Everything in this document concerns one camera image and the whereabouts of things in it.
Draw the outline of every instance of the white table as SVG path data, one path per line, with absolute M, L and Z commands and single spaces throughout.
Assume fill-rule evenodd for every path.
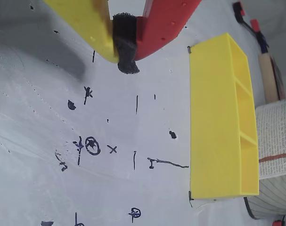
M 111 15 L 138 16 L 144 4 L 109 0 Z M 72 226 L 77 212 L 85 226 L 125 226 L 133 207 L 141 210 L 137 226 L 271 225 L 249 218 L 243 199 L 192 201 L 191 208 L 189 169 L 149 168 L 147 157 L 190 165 L 187 46 L 229 32 L 248 56 L 255 104 L 264 104 L 258 44 L 231 2 L 203 0 L 186 26 L 137 62 L 139 74 L 126 75 L 97 53 L 93 63 L 93 50 L 41 0 L 0 0 L 0 225 Z M 86 105 L 84 86 L 93 90 Z M 84 147 L 78 166 L 72 142 L 79 136 L 83 144 L 93 136 L 101 153 Z

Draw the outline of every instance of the yellow plastic box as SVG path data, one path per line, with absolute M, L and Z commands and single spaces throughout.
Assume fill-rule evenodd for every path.
M 258 141 L 247 57 L 228 33 L 191 47 L 193 199 L 259 194 Z
M 117 63 L 107 0 L 44 0 L 104 59 Z

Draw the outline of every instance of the black ink marking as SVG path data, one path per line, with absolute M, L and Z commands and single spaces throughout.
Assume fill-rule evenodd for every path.
M 95 61 L 95 51 L 94 51 L 94 53 L 92 54 L 92 62 L 94 62 Z
M 193 208 L 192 203 L 191 203 L 192 200 L 194 199 L 191 198 L 191 191 L 189 191 L 189 202 L 190 202 L 191 207 Z
M 135 170 L 135 154 L 137 153 L 137 151 L 134 151 L 133 154 L 133 170 Z
M 67 165 L 65 164 L 65 161 L 61 161 L 61 160 L 58 158 L 58 155 L 61 155 L 61 154 L 55 153 L 56 158 L 57 158 L 58 161 L 60 162 L 59 165 L 64 165 L 64 167 L 61 169 L 61 171 L 64 172 L 64 170 L 67 169 Z
M 78 155 L 78 165 L 80 165 L 80 156 L 81 156 L 81 149 L 84 148 L 83 144 L 82 144 L 82 137 L 79 136 L 79 143 L 77 143 L 77 141 L 73 141 L 73 144 L 76 145 L 76 147 L 78 148 L 77 151 L 79 152 Z
M 77 212 L 75 213 L 75 226 L 85 226 L 82 223 L 78 223 L 78 219 L 77 219 Z
M 141 211 L 138 208 L 132 208 L 131 213 L 129 213 L 132 217 L 132 223 L 134 218 L 139 218 L 141 216 Z
M 176 139 L 177 138 L 177 136 L 176 136 L 176 134 L 174 132 L 169 131 L 169 134 L 170 134 L 172 139 Z
M 88 147 L 90 146 L 93 150 L 95 150 L 94 149 L 94 147 L 97 145 L 97 152 L 96 153 L 94 153 L 94 152 L 91 152 L 89 149 L 88 149 Z M 86 150 L 87 150 L 87 152 L 89 153 L 89 154 L 92 154 L 92 155 L 98 155 L 98 154 L 100 154 L 100 152 L 101 152 L 101 149 L 100 149 L 100 147 L 99 147 L 99 143 L 96 141 L 96 139 L 94 138 L 94 137 L 88 137 L 88 138 L 86 138 L 86 140 L 85 140 L 85 147 L 86 147 Z
M 136 111 L 135 111 L 135 114 L 138 114 L 138 95 L 137 95 L 137 109 L 136 109 Z
M 168 163 L 168 164 L 171 164 L 173 166 L 177 166 L 177 167 L 181 167 L 181 168 L 189 168 L 189 166 L 181 166 L 179 164 L 175 164 L 173 162 L 170 162 L 170 161 L 164 161 L 164 160 L 160 160 L 160 159 L 151 159 L 151 158 L 147 158 L 150 162 L 151 162 L 151 166 L 149 166 L 150 169 L 153 169 L 154 166 L 153 166 L 153 162 L 155 161 L 156 163 Z
M 115 146 L 114 148 L 112 148 L 111 146 L 107 145 L 107 147 L 109 147 L 109 148 L 111 149 L 110 154 L 111 154 L 112 152 L 115 152 L 115 153 L 116 153 L 116 146 Z
M 91 93 L 92 93 L 92 91 L 90 90 L 90 87 L 84 87 L 84 89 L 85 89 L 85 101 L 84 101 L 84 105 L 86 104 L 86 98 L 88 98 L 88 97 L 92 97 L 92 95 L 91 95 Z
M 70 101 L 70 100 L 68 100 L 67 106 L 68 106 L 68 108 L 71 109 L 72 111 L 76 109 L 74 103 L 73 103 L 72 101 Z
M 55 65 L 56 67 L 58 67 L 58 65 L 57 65 L 57 64 L 55 64 L 55 63 L 53 63 L 53 62 L 49 61 L 47 58 L 45 58 L 45 60 L 46 60 L 47 62 L 49 62 L 49 63 L 51 63 L 51 64 Z
M 54 221 L 48 221 L 48 222 L 42 221 L 40 225 L 41 226 L 52 226 L 53 223 L 54 223 Z

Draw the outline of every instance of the drawn circle symbol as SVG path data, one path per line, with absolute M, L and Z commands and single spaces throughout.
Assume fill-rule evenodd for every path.
M 91 152 L 88 147 L 91 147 L 93 150 L 94 150 L 94 147 L 97 146 L 97 152 L 94 153 L 94 152 Z M 92 154 L 92 155 L 98 155 L 100 154 L 101 152 L 101 149 L 99 147 L 99 143 L 96 141 L 96 139 L 94 137 L 88 137 L 86 138 L 85 140 L 85 147 L 86 147 L 86 150 L 89 154 Z

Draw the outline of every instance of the drawn x mark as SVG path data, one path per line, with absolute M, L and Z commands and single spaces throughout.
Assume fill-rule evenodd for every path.
M 116 146 L 115 146 L 114 148 L 112 148 L 111 146 L 107 145 L 107 147 L 109 147 L 109 148 L 111 149 L 110 154 L 111 154 L 112 152 L 115 152 L 115 153 L 116 153 Z

